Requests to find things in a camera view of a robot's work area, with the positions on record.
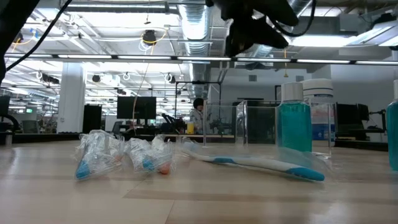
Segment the clear plastic wrapper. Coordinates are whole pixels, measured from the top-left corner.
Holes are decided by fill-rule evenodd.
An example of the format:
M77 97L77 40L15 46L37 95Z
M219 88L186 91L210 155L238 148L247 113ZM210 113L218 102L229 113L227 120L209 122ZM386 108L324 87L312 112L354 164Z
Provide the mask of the clear plastic wrapper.
M160 172L169 174L175 169L174 145L164 142L164 136L158 135L152 145L145 140L130 139L124 151L131 159L134 173L148 174Z
M252 149L248 147L244 154L239 153L239 151L232 151L230 148L224 150L223 146L209 150L209 147L203 148L188 138L182 139L181 144L179 144L183 154L201 161L232 164L250 169L269 169L309 180L324 181L325 178L333 180L327 161L320 159L311 152L300 152L274 146L264 147L273 148L274 153L261 153L264 150L261 150L259 146L253 146Z
M75 158L80 160L75 178L85 180L105 175L121 166L124 137L114 137L102 130L92 130L80 136Z

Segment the yellow object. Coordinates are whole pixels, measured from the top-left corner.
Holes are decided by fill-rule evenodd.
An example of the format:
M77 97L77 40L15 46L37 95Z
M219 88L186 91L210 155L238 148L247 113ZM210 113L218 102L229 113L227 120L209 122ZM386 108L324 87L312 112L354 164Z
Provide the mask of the yellow object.
M187 123L187 134L193 134L193 122L188 122Z

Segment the toothbrush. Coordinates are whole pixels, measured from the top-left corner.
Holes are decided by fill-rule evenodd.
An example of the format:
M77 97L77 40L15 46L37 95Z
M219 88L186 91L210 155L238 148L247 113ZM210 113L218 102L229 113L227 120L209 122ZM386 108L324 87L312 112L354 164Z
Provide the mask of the toothbrush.
M190 157L218 164L236 164L242 166L258 167L263 169L269 169L274 171L283 172L286 174L296 175L310 180L324 181L325 176L315 170L311 170L306 167L298 166L295 164L276 161L273 159L263 159L254 157L229 157L229 156L203 156L195 153L197 145L191 142L185 142L183 145L182 152L186 153Z

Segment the white bottle cap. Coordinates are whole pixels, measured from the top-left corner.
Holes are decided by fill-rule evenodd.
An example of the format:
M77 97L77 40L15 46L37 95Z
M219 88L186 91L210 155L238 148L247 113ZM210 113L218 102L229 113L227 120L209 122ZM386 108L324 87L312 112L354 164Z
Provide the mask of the white bottle cap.
M282 101L303 101L303 83L292 82L282 84Z
M394 99L398 100L398 80L394 81Z

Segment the light fixture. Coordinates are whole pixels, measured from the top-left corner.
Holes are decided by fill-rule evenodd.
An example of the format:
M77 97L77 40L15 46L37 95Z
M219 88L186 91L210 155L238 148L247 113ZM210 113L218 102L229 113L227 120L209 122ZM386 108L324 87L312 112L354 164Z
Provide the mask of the light fixture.
M126 74L123 75L123 80L124 80L124 81L130 80L130 74L129 74L129 72L126 72Z
M398 62L388 61L357 61L356 65L398 65Z
M350 42L349 37L338 35L303 35L294 38L289 45L297 47L343 47Z
M29 56L29 58L48 58L48 57L52 57L52 55L48 55L48 54L31 54Z
M95 83L99 83L101 81L101 77L99 75L93 75L92 81Z
M132 60L171 60L169 56L135 56L135 55L120 55L119 59L132 59Z
M197 61L224 61L229 62L231 58L228 57L177 57L177 60L197 60Z
M239 62L290 62L290 59L284 58L238 58Z
M111 59L110 55L58 55L60 58Z
M298 63L335 63L335 64L345 64L349 63L349 60L310 60L310 59L298 59Z
M107 7L107 8L144 8L144 9L164 9L164 6L157 6L157 5L138 5L138 4L133 4L133 5L128 5L128 4L70 4L68 7L91 7L91 8L96 8L96 7Z
M9 109L25 109L25 106L10 106Z

